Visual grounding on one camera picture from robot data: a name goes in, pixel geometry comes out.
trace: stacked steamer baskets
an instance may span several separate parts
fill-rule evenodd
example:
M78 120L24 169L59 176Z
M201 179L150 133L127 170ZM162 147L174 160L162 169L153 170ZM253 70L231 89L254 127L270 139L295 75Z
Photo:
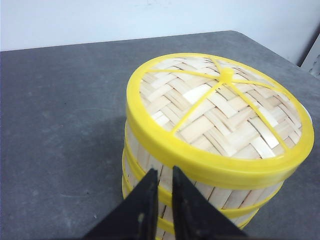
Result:
M127 86L126 196L158 170L157 239L174 239L172 167L243 228L310 153L308 113L278 82L242 63L176 53L141 65Z

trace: gray table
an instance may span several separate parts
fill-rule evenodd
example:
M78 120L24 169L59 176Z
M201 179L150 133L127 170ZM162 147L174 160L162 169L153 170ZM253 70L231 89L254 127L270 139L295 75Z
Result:
M250 65L309 110L313 151L245 231L319 239L320 81L235 31L2 52L1 239L81 237L121 202L128 79L176 52Z

